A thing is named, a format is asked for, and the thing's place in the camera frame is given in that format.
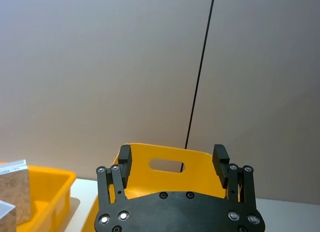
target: yellow plastic crate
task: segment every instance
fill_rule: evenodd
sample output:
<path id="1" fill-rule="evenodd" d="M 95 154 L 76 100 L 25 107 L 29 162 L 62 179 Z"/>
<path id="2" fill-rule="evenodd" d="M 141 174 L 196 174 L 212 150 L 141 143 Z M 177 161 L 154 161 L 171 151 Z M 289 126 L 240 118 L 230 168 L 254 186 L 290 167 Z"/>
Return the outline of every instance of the yellow plastic crate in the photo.
<path id="1" fill-rule="evenodd" d="M 70 209 L 72 171 L 28 165 L 32 219 L 17 232 L 56 232 Z"/>
<path id="2" fill-rule="evenodd" d="M 131 143 L 132 166 L 125 196 L 128 199 L 161 191 L 193 191 L 224 198 L 219 177 L 212 163 L 212 155 L 189 149 Z M 183 172 L 169 172 L 150 168 L 154 159 L 184 163 Z M 110 201 L 115 200 L 114 188 L 109 187 Z M 98 197 L 95 199 L 82 232 L 95 232 L 94 223 L 99 211 Z"/>

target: white wall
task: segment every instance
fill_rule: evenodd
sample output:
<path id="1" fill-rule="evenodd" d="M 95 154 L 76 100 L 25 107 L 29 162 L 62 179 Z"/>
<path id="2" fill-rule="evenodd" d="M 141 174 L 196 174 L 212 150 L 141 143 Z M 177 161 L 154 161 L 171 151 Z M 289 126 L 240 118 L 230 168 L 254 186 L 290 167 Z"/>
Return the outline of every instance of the white wall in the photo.
<path id="1" fill-rule="evenodd" d="M 260 198 L 320 204 L 319 15 L 320 0 L 214 2 L 188 148 L 224 144 Z"/>
<path id="2" fill-rule="evenodd" d="M 183 147 L 211 0 L 0 0 L 1 160 L 96 178 Z"/>
<path id="3" fill-rule="evenodd" d="M 265 232 L 318 232 L 320 205 L 257 199 Z"/>

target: crate handle hole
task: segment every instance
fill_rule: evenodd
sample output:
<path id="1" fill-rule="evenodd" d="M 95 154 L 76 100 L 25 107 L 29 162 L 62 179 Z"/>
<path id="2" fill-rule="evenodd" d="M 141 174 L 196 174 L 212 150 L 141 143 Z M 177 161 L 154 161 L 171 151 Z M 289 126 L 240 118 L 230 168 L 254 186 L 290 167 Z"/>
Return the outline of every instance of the crate handle hole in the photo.
<path id="1" fill-rule="evenodd" d="M 149 162 L 149 166 L 153 170 L 174 172 L 174 173 L 181 173 L 186 169 L 186 165 L 184 164 L 181 171 L 181 165 L 182 165 L 181 161 L 161 159 L 161 158 L 154 158 Z"/>

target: cardboard box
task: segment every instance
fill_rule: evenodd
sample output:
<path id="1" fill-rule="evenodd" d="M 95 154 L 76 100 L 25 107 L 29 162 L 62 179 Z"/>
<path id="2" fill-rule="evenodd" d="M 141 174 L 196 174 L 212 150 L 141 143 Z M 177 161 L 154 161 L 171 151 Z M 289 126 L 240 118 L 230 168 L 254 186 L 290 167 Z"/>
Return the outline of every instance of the cardboard box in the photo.
<path id="1" fill-rule="evenodd" d="M 0 200 L 0 231 L 16 232 L 16 207 Z"/>
<path id="2" fill-rule="evenodd" d="M 15 206 L 17 224 L 31 219 L 29 170 L 26 160 L 0 165 L 0 200 Z"/>

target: table surface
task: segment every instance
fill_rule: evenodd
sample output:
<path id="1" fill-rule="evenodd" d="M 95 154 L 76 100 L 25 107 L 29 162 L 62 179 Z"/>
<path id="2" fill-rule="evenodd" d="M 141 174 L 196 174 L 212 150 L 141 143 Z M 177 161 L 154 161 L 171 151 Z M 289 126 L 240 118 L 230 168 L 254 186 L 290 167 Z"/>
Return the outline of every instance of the table surface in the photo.
<path id="1" fill-rule="evenodd" d="M 76 179 L 71 187 L 70 212 L 59 232 L 80 232 L 97 194 L 97 181 Z M 319 232 L 320 205 L 269 199 L 257 199 L 256 204 L 266 232 Z"/>
<path id="2" fill-rule="evenodd" d="M 71 187 L 70 211 L 60 232 L 80 232 L 96 196 L 97 181 L 77 178 Z"/>

